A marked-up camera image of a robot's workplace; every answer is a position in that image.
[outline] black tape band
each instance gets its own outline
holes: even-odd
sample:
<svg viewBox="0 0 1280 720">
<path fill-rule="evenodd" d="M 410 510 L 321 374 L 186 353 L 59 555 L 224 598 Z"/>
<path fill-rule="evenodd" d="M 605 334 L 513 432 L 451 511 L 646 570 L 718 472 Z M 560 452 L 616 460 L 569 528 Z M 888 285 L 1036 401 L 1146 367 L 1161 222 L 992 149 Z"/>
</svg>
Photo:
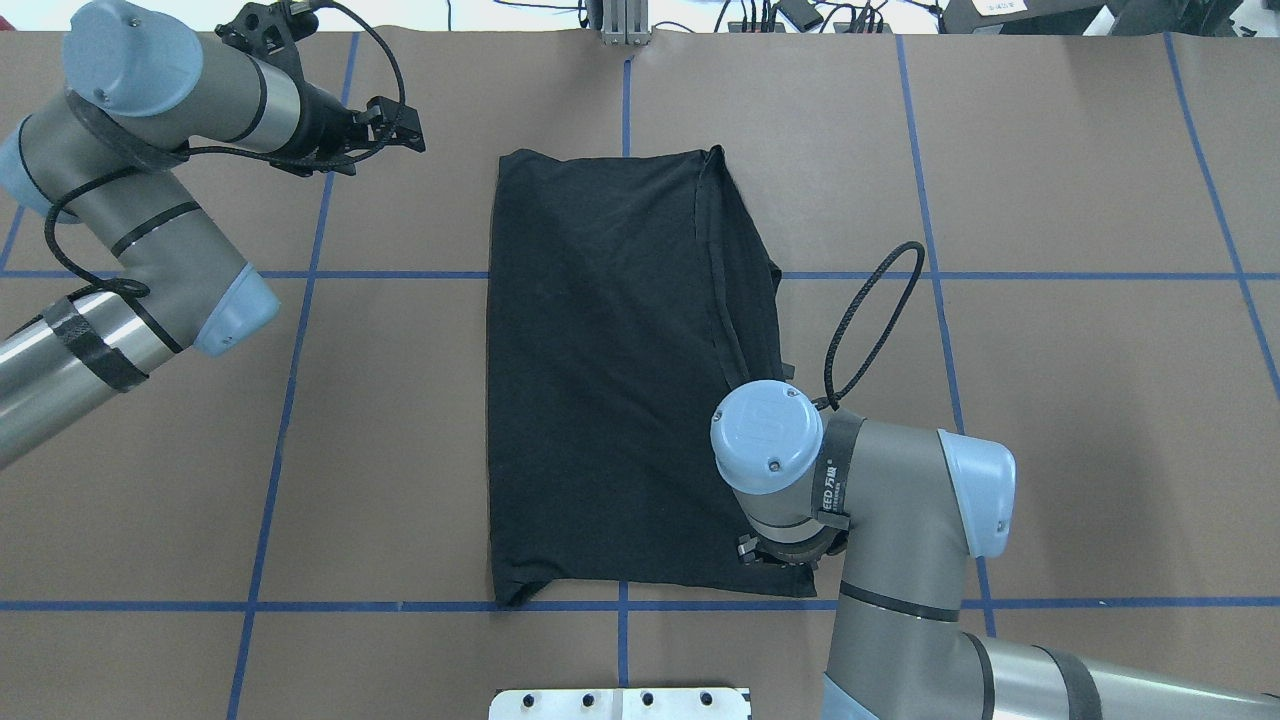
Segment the black tape band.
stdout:
<svg viewBox="0 0 1280 720">
<path fill-rule="evenodd" d="M 147 379 L 147 374 L 123 352 L 102 342 L 102 336 L 97 334 L 70 300 L 64 297 L 54 302 L 42 316 L 54 336 L 63 341 L 63 346 L 115 392 L 129 392 Z"/>
<path fill-rule="evenodd" d="M 823 525 L 837 530 L 849 529 L 845 514 L 845 495 L 849 488 L 849 466 L 854 457 L 858 430 L 865 418 L 849 410 L 840 410 L 827 423 L 822 450 L 813 465 L 813 516 Z"/>
<path fill-rule="evenodd" d="M 68 90 L 65 97 L 72 115 L 84 126 L 84 129 L 129 165 L 145 173 L 159 173 L 172 170 L 187 161 L 186 155 L 166 152 L 138 140 L 136 135 L 116 124 L 97 105 L 77 95 L 74 90 Z"/>
<path fill-rule="evenodd" d="M 1066 716 L 1069 720 L 1102 720 L 1102 698 L 1098 685 L 1093 683 L 1093 673 L 1079 657 L 1061 650 L 1038 647 L 1048 655 L 1066 684 Z"/>
</svg>

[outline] black cable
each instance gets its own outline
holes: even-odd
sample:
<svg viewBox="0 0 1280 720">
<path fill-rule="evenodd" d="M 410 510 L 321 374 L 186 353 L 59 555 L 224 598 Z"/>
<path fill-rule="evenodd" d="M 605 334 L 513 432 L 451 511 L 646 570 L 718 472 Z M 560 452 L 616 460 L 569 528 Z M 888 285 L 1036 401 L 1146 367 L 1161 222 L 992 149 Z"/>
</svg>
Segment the black cable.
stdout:
<svg viewBox="0 0 1280 720">
<path fill-rule="evenodd" d="M 854 5 L 851 3 L 838 3 L 838 4 L 836 4 L 836 9 L 832 10 L 832 12 L 829 12 L 829 13 L 827 13 L 827 17 L 822 19 L 822 27 L 818 28 L 818 33 L 819 35 L 827 31 L 827 24 L 831 23 L 831 18 L 836 17 L 836 13 L 838 13 L 842 8 L 849 8 L 849 24 L 850 26 L 852 26 L 854 22 L 858 20 L 858 6 L 856 5 Z"/>
<path fill-rule="evenodd" d="M 396 54 L 392 53 L 390 45 L 387 45 L 387 41 L 383 40 L 383 36 L 378 35 L 376 29 L 374 29 L 369 23 L 365 22 L 364 18 L 353 13 L 349 8 L 347 8 L 342 3 L 338 3 L 337 0 L 316 0 L 312 4 L 312 6 L 333 8 L 334 10 L 338 10 L 342 14 L 347 15 L 348 18 L 355 20 L 355 23 L 358 24 L 365 32 L 367 32 L 369 36 L 374 38 L 374 42 L 376 42 L 378 46 L 383 49 L 383 53 L 387 55 L 387 61 L 390 63 L 392 73 L 396 76 L 396 92 L 398 94 L 398 101 L 399 101 L 399 106 L 396 108 L 396 113 L 392 115 L 390 122 L 388 123 L 387 132 L 384 132 L 381 137 L 379 137 L 376 142 L 374 142 L 374 146 L 366 150 L 365 152 L 361 152 L 360 155 L 353 155 L 351 158 L 343 158 L 342 160 L 293 160 L 289 158 L 275 158 L 271 155 L 264 155 L 262 152 L 253 152 L 251 150 L 242 150 L 239 147 L 224 147 L 220 145 L 206 145 L 202 147 L 192 147 L 189 150 L 182 151 L 182 155 L 188 158 L 193 155 L 236 155 L 238 158 L 250 158 L 253 160 L 262 160 L 265 163 L 275 163 L 278 165 L 289 165 L 291 168 L 305 168 L 308 170 L 333 170 L 337 168 L 346 168 L 348 165 L 355 165 L 356 163 L 360 163 L 362 160 L 367 160 L 374 155 L 381 152 L 381 150 L 390 143 L 392 136 L 396 135 L 396 126 L 399 124 L 399 119 L 401 115 L 404 113 L 404 105 L 406 105 L 404 76 L 401 73 L 399 63 L 396 60 Z"/>
<path fill-rule="evenodd" d="M 508 5 L 512 8 L 538 8 L 539 10 L 581 10 L 580 5 L 573 5 L 571 8 L 568 5 L 541 5 L 538 3 L 515 3 L 512 0 L 493 0 L 493 1 L 499 5 Z"/>
<path fill-rule="evenodd" d="M 120 178 L 134 176 L 141 172 L 142 170 L 137 168 L 128 167 L 106 173 L 105 176 L 99 176 L 55 200 L 52 206 L 49 208 L 49 213 L 45 214 L 45 245 L 47 245 L 49 251 L 54 254 L 54 259 L 58 260 L 61 266 L 70 270 L 76 277 L 87 282 L 90 287 L 127 297 L 146 297 L 151 292 L 151 288 L 138 281 L 131 281 L 128 278 L 100 278 L 84 268 L 81 268 L 70 258 L 68 258 L 65 252 L 63 252 L 63 249 L 58 245 L 58 238 L 54 234 L 54 228 L 58 227 L 59 213 L 61 213 L 63 208 L 68 204 L 74 202 L 77 197 L 84 195 L 86 192 L 97 190 L 109 182 L 115 182 Z"/>
<path fill-rule="evenodd" d="M 849 329 L 849 323 L 854 319 L 854 314 L 858 313 L 863 300 L 867 300 L 867 293 L 869 293 L 872 288 L 876 287 L 876 283 L 884 277 L 884 273 L 888 272 L 890 266 L 910 250 L 915 251 L 915 268 L 911 269 L 911 277 L 906 281 L 906 287 L 902 288 L 902 296 L 897 299 L 897 306 L 893 307 L 893 315 L 890 316 L 888 324 L 884 325 L 884 332 L 882 332 L 879 340 L 876 341 L 876 346 L 872 347 L 872 351 L 867 355 L 867 360 L 863 360 L 863 366 L 858 369 L 858 373 L 854 374 L 854 378 L 849 380 L 849 384 L 846 384 L 844 389 L 836 392 L 835 386 L 831 382 L 831 373 L 832 368 L 836 365 L 836 351 L 840 350 L 840 341 L 845 338 L 845 331 Z M 863 375 L 867 374 L 867 370 L 872 366 L 876 356 L 879 355 L 881 348 L 884 347 L 884 342 L 888 341 L 890 333 L 893 332 L 893 325 L 897 324 L 899 315 L 901 315 L 902 309 L 906 307 L 906 301 L 911 299 L 911 291 L 915 290 L 915 283 L 920 279 L 920 272 L 923 269 L 924 246 L 913 240 L 895 247 L 893 251 L 890 252 L 883 261 L 881 261 L 879 266 L 876 268 L 870 277 L 867 278 L 867 282 L 863 283 L 858 295 L 855 295 L 854 300 L 849 304 L 849 309 L 845 310 L 845 316 L 840 319 L 840 324 L 836 327 L 835 334 L 831 336 L 831 345 L 827 346 L 827 360 L 822 366 L 822 383 L 827 396 L 814 400 L 814 407 L 818 410 L 823 410 L 826 407 L 840 410 L 840 401 L 849 395 L 849 391 L 854 389 L 858 380 L 863 379 Z"/>
<path fill-rule="evenodd" d="M 695 31 L 690 29 L 689 26 L 680 24 L 680 23 L 677 23 L 675 20 L 662 20 L 660 23 L 653 23 L 653 28 L 650 28 L 650 29 L 658 29 L 662 26 L 672 26 L 672 27 L 678 27 L 680 29 L 682 29 L 685 32 L 695 32 Z"/>
</svg>

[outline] light blue end cap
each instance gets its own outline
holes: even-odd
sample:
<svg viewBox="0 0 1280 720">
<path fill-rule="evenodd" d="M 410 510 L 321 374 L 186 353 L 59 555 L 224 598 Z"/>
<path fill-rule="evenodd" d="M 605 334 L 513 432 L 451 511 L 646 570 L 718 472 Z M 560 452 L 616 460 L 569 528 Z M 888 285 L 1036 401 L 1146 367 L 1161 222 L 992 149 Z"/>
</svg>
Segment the light blue end cap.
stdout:
<svg viewBox="0 0 1280 720">
<path fill-rule="evenodd" d="M 799 389 L 755 380 L 728 393 L 712 420 L 721 475 L 746 495 L 769 495 L 800 479 L 822 447 L 822 418 Z"/>
<path fill-rule="evenodd" d="M 45 197 L 44 192 L 36 187 L 36 181 L 31 179 L 26 163 L 22 161 L 22 126 L 27 119 L 18 123 L 18 129 L 9 133 L 4 145 L 0 145 L 0 184 L 9 191 L 9 195 L 23 208 L 36 213 L 41 218 L 49 214 L 54 202 Z M 68 213 L 58 214 L 59 223 L 78 223 L 79 218 Z"/>
<path fill-rule="evenodd" d="M 822 720 L 879 720 L 863 703 L 849 697 L 826 673 L 822 674 Z"/>
<path fill-rule="evenodd" d="M 253 265 L 247 264 L 218 301 L 214 313 L 205 320 L 205 327 L 200 328 L 196 347 L 210 357 L 218 357 L 256 333 L 279 310 L 279 299 Z"/>
<path fill-rule="evenodd" d="M 938 430 L 960 505 L 969 555 L 996 557 L 1009 544 L 1018 466 L 998 442 Z"/>
<path fill-rule="evenodd" d="M 177 18 L 124 0 L 93 0 L 63 38 L 67 83 L 127 118 L 148 118 L 186 100 L 205 68 L 200 38 Z"/>
</svg>

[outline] folded black t-shirt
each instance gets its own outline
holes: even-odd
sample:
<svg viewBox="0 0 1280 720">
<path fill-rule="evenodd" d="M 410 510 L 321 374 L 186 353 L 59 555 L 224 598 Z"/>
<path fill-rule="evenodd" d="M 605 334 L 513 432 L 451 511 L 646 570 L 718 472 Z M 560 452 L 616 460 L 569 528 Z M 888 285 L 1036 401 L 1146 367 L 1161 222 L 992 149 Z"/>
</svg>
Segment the folded black t-shirt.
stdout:
<svg viewBox="0 0 1280 720">
<path fill-rule="evenodd" d="M 503 158 L 489 277 L 500 605 L 556 578 L 814 594 L 808 568 L 739 562 L 712 454 L 724 395 L 782 377 L 781 272 L 723 150 Z"/>
</svg>

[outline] blue grid line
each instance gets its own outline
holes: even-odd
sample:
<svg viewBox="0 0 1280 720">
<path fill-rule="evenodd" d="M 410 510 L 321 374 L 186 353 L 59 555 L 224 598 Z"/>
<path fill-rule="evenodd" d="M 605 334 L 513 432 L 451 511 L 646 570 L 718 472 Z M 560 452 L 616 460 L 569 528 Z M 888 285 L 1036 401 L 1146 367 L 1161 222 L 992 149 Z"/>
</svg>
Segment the blue grid line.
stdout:
<svg viewBox="0 0 1280 720">
<path fill-rule="evenodd" d="M 630 612 L 829 612 L 835 600 L 628 600 Z M 234 601 L 5 600 L 0 612 L 247 612 L 255 614 L 520 614 L 616 612 L 613 600 L 544 600 L 520 607 L 492 601 Z M 965 600 L 961 610 L 1125 610 L 1161 607 L 1280 607 L 1280 596 L 1014 597 Z"/>
<path fill-rule="evenodd" d="M 0 600 L 0 612 L 244 612 L 247 602 L 189 600 Z"/>
<path fill-rule="evenodd" d="M 1204 186 L 1208 188 L 1208 199 L 1213 204 L 1213 214 L 1217 217 L 1217 227 L 1222 231 L 1222 241 L 1226 242 L 1226 254 L 1231 256 L 1231 266 L 1240 283 L 1240 295 L 1244 296 L 1244 305 L 1249 310 L 1249 322 L 1253 323 L 1253 333 L 1258 338 L 1258 347 L 1262 350 L 1262 360 L 1267 365 L 1271 375 L 1271 388 L 1280 400 L 1280 373 L 1276 372 L 1275 356 L 1271 354 L 1271 345 L 1267 342 L 1267 333 L 1262 328 L 1262 319 L 1258 309 L 1253 305 L 1253 293 L 1249 292 L 1249 283 L 1244 278 L 1244 265 L 1240 263 L 1240 254 L 1235 247 L 1235 238 L 1231 237 L 1231 228 L 1226 223 L 1226 213 L 1222 210 L 1222 201 L 1217 195 L 1217 186 L 1213 183 L 1213 174 L 1208 169 L 1208 160 L 1204 159 L 1204 149 L 1201 147 L 1199 133 L 1196 131 L 1196 120 L 1192 118 L 1190 105 L 1187 102 L 1187 90 L 1183 87 L 1183 73 L 1178 67 L 1178 53 L 1174 50 L 1174 36 L 1165 33 L 1165 51 L 1169 54 L 1169 67 L 1174 73 L 1174 88 L 1178 90 L 1178 104 L 1183 108 L 1183 119 L 1187 120 L 1187 135 L 1190 136 L 1192 149 L 1196 151 L 1196 161 L 1199 163 L 1201 174 L 1204 176 Z"/>
<path fill-rule="evenodd" d="M 938 314 L 938 332 L 942 336 L 942 360 L 947 368 L 947 388 L 951 392 L 951 415 L 955 419 L 956 432 L 964 434 L 964 410 L 960 406 L 960 386 L 956 380 L 955 355 L 951 351 L 951 329 L 947 327 L 947 313 L 942 301 L 942 277 L 938 266 L 938 246 L 933 237 L 933 218 L 929 214 L 929 193 L 924 187 L 924 164 L 920 160 L 920 137 L 915 126 L 915 106 L 911 102 L 911 78 L 906 68 L 906 45 L 902 36 L 895 36 L 897 44 L 897 70 L 902 81 L 902 106 L 906 113 L 906 132 L 911 140 L 911 164 L 915 167 L 915 190 L 920 202 L 920 220 L 924 225 L 924 245 L 929 251 L 929 279 L 933 283 L 933 305 Z M 978 585 L 982 589 L 982 600 L 987 603 L 983 607 L 987 635 L 996 635 L 996 614 L 992 611 L 991 579 L 987 575 L 987 561 L 977 559 Z"/>
<path fill-rule="evenodd" d="M 22 227 L 22 205 L 13 211 L 13 222 L 9 223 L 9 234 L 4 238 L 4 250 L 0 250 L 0 272 L 9 264 L 9 254 L 13 252 L 13 243 L 18 241 L 18 228 Z"/>
<path fill-rule="evenodd" d="M 622 156 L 631 156 L 631 63 L 635 55 L 622 61 Z M 626 580 L 618 583 L 618 687 L 625 688 L 631 683 L 631 661 L 628 657 L 631 647 L 631 589 Z"/>
<path fill-rule="evenodd" d="M 1097 610 L 1140 607 L 1280 607 L 1275 596 L 1000 598 L 996 610 Z"/>
<path fill-rule="evenodd" d="M 351 95 L 351 78 L 356 72 L 356 55 L 360 49 L 360 33 L 351 33 L 351 46 L 347 50 L 347 72 L 342 82 L 342 105 L 346 106 Z M 275 436 L 275 454 L 271 459 L 271 475 L 266 486 L 266 500 L 262 505 L 262 525 L 257 536 L 257 550 L 253 556 L 253 573 L 248 585 L 248 607 L 244 610 L 244 623 L 241 628 L 239 652 L 236 656 L 236 671 L 232 675 L 230 697 L 227 701 L 227 719 L 236 720 L 239 712 L 241 691 L 244 687 L 244 670 L 248 666 L 248 650 L 253 642 L 255 606 L 262 587 L 262 568 L 266 564 L 266 546 L 271 537 L 271 519 L 275 514 L 275 497 L 280 487 L 280 470 L 284 465 L 284 439 L 293 419 L 293 400 L 298 388 L 298 365 L 302 361 L 302 346 L 311 316 L 311 300 L 315 295 L 316 274 L 320 269 L 320 251 L 324 249 L 324 231 L 329 220 L 329 201 L 333 196 L 334 173 L 328 173 L 324 181 L 324 195 L 320 199 L 320 213 L 316 218 L 315 241 L 311 245 L 311 264 L 307 266 L 307 286 L 302 292 L 302 311 L 298 315 L 298 332 L 293 341 L 293 357 L 289 360 L 289 380 L 284 388 L 284 407 L 280 410 L 280 427 Z"/>
<path fill-rule="evenodd" d="M 492 601 L 261 601 L 257 612 L 616 612 L 613 600 L 544 600 L 518 607 L 503 607 Z"/>
<path fill-rule="evenodd" d="M 104 278 L 114 278 L 119 270 L 92 270 Z M 308 270 L 260 270 L 264 278 L 306 279 Z M 74 278 L 68 270 L 0 270 L 0 278 L 26 279 L 64 279 Z M 782 273 L 788 281 L 865 281 L 869 270 L 790 270 Z M 892 270 L 884 273 L 884 279 L 905 281 L 910 273 Z M 1041 270 L 924 270 L 920 277 L 932 281 L 1103 281 L 1103 282 L 1238 282 L 1242 277 L 1251 282 L 1280 281 L 1277 273 L 1105 273 L 1089 270 L 1041 272 Z M 316 270 L 316 279 L 454 279 L 486 281 L 488 270 Z"/>
</svg>

